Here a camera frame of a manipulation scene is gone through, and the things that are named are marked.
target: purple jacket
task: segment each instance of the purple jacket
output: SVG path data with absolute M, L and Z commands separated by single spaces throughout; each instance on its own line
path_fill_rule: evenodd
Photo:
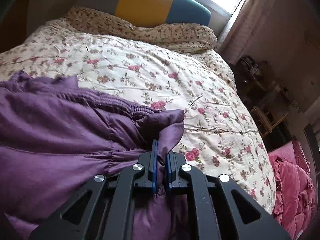
M 182 110 L 81 89 L 75 76 L 33 79 L 21 71 L 0 82 L 0 124 L 0 208 L 23 239 L 94 175 L 136 163 L 154 138 L 160 190 L 137 205 L 133 239 L 187 231 L 177 230 L 188 219 L 184 199 L 169 201 L 162 187 L 165 156 L 183 134 Z

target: purple satin fabric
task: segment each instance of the purple satin fabric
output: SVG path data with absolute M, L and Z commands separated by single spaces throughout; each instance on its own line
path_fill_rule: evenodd
M 0 205 L 22 239 L 87 180 L 136 163 L 152 139 L 159 141 L 160 189 L 137 201 L 133 239 L 176 239 L 188 231 L 180 230 L 186 200 L 169 199 L 162 187 L 165 156 L 183 134 L 182 110 L 81 89 L 75 76 L 33 79 L 20 71 L 0 82 L 0 124 Z

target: headboard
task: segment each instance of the headboard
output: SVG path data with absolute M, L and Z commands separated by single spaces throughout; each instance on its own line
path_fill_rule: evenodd
M 138 27 L 163 23 L 198 23 L 208 26 L 211 13 L 194 0 L 77 0 L 87 7 L 122 18 Z

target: floral comforter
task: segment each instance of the floral comforter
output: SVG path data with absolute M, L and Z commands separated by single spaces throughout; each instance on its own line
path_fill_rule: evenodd
M 214 49 L 213 31 L 197 24 L 141 28 L 115 16 L 73 7 L 22 45 L 0 54 L 0 79 L 77 75 L 81 87 L 155 109 L 183 109 L 174 151 L 204 173 L 230 175 L 269 213 L 276 186 L 268 154 L 234 76 Z

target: silver screw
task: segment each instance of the silver screw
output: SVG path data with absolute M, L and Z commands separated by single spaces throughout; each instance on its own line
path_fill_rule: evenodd
M 103 182 L 103 181 L 104 181 L 104 176 L 101 175 L 101 174 L 99 174 L 99 175 L 97 175 L 97 176 L 94 177 L 94 180 L 95 180 L 96 182 Z
M 227 175 L 227 174 L 221 174 L 219 176 L 219 179 L 222 181 L 222 182 L 228 182 L 230 180 L 230 177 Z
M 137 163 L 137 164 L 133 165 L 132 168 L 133 168 L 135 171 L 141 171 L 141 170 L 143 169 L 143 165 L 140 164 L 140 163 Z
M 189 164 L 183 164 L 181 166 L 181 169 L 183 169 L 184 171 L 191 171 L 192 167 Z

